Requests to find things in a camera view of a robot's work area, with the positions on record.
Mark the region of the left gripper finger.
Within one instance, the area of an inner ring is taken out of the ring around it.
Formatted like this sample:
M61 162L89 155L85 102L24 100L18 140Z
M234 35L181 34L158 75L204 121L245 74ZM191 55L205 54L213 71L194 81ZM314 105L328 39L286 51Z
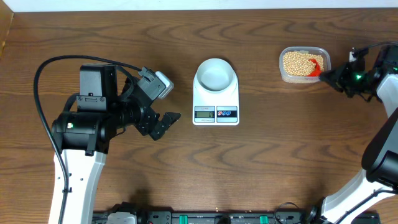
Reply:
M159 121L150 131L149 136L154 140L159 140L165 132L169 129L170 123L168 121Z
M166 112L161 120L162 126L165 128L169 128L171 125L177 122L180 117L180 113Z

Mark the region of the red plastic scoop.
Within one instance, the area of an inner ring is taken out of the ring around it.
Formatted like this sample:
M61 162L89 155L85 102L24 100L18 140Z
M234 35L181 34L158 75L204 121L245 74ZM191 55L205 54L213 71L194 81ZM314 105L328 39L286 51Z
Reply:
M308 74L308 77L318 77L322 73L319 63L314 58L309 59L309 61L312 62L315 65L315 67L313 71L310 74Z

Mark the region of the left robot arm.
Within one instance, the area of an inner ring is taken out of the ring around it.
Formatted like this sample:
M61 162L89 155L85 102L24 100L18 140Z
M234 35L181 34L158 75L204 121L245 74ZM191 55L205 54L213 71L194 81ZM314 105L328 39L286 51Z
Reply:
M52 124L61 162L55 161L55 186L49 223L90 223L95 195L112 138L134 126L160 139L181 115L156 113L151 105L174 84L160 71L142 68L138 77L119 65L80 67L80 91L69 97Z

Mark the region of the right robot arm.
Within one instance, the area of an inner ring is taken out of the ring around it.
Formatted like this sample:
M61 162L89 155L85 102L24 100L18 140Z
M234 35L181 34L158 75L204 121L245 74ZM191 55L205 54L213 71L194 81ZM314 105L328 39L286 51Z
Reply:
M319 79L352 98L381 102L387 121L373 137L361 159L361 170L339 191L313 207L307 223L351 223L381 200L397 195L397 42L380 42L380 51L369 71L369 47L353 49L349 61L323 72Z

